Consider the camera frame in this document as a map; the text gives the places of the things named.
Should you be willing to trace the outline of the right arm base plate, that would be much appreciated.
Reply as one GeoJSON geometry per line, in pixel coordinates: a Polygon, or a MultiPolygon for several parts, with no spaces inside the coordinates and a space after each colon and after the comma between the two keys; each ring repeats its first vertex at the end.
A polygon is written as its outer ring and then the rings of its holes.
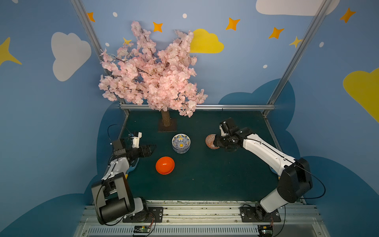
{"type": "Polygon", "coordinates": [[[243,223],[253,222],[273,222],[280,223],[281,217],[277,210],[267,213],[263,209],[256,209],[254,206],[244,204],[239,208],[241,220],[243,223]]]}

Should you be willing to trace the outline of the red patterned bowl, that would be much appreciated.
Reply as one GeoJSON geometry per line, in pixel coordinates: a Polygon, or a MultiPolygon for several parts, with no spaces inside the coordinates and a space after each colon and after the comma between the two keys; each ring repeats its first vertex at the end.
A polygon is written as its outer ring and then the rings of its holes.
{"type": "Polygon", "coordinates": [[[205,143],[206,143],[206,145],[207,145],[208,148],[210,148],[210,149],[212,149],[212,150],[217,150],[217,149],[220,148],[219,146],[216,146],[216,145],[214,144],[215,139],[216,139],[216,134],[209,134],[209,135],[205,138],[205,143]]]}

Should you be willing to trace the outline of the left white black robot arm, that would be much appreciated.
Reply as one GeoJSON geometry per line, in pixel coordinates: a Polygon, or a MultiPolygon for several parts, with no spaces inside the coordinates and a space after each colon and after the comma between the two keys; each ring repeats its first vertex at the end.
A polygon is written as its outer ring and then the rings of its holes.
{"type": "Polygon", "coordinates": [[[157,146],[140,145],[137,137],[133,138],[129,149],[123,139],[113,141],[112,146],[107,173],[91,186],[97,219],[101,225],[108,226],[128,216],[143,221],[150,216],[146,201],[133,196],[126,175],[132,163],[151,156],[157,146]]]}

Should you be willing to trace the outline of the dark blue patterned bowl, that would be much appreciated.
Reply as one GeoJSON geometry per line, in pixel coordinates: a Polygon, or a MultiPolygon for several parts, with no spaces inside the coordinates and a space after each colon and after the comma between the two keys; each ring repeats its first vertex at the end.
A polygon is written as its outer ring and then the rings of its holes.
{"type": "Polygon", "coordinates": [[[185,154],[186,152],[188,152],[189,150],[188,149],[186,149],[186,150],[177,150],[177,149],[175,149],[174,150],[176,153],[178,153],[178,154],[185,154]]]}

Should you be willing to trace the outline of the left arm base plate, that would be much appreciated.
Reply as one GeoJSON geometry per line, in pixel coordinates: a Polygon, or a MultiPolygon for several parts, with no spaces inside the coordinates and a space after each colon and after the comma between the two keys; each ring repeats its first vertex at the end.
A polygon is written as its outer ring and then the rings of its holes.
{"type": "Polygon", "coordinates": [[[163,220],[163,207],[148,207],[148,210],[143,210],[131,216],[123,218],[123,223],[151,223],[154,219],[155,223],[161,223],[163,220]]]}

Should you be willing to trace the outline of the blue white floral bowl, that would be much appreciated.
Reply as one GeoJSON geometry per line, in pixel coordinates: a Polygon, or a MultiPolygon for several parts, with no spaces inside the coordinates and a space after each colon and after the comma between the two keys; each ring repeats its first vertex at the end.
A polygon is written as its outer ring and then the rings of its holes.
{"type": "Polygon", "coordinates": [[[190,144],[174,144],[172,147],[182,148],[182,147],[190,147],[190,144]]]}

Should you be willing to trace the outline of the light blue patterned bowl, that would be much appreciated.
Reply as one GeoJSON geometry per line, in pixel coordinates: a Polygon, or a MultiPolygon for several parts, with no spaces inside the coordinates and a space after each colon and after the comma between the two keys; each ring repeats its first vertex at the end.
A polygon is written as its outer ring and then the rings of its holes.
{"type": "Polygon", "coordinates": [[[173,147],[173,150],[178,153],[178,154],[184,154],[186,153],[188,150],[190,149],[190,147],[182,147],[182,148],[177,148],[177,147],[173,147]]]}

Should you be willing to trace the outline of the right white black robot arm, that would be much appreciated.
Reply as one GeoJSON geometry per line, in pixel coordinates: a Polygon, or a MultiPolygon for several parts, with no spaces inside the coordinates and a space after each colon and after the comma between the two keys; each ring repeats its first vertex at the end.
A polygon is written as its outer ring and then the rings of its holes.
{"type": "Polygon", "coordinates": [[[220,148],[240,146],[268,164],[280,177],[277,187],[255,204],[255,218],[267,221],[272,213],[288,203],[295,203],[313,188],[310,165],[305,159],[296,160],[271,146],[249,128],[238,128],[232,118],[220,123],[220,134],[213,144],[220,148]]]}

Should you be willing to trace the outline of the yellow blue patterned bowl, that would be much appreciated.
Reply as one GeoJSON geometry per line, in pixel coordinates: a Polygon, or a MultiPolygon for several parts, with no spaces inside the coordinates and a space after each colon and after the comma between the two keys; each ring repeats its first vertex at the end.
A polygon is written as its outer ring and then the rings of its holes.
{"type": "Polygon", "coordinates": [[[174,144],[190,144],[190,138],[185,134],[176,134],[172,138],[172,145],[174,144]]]}

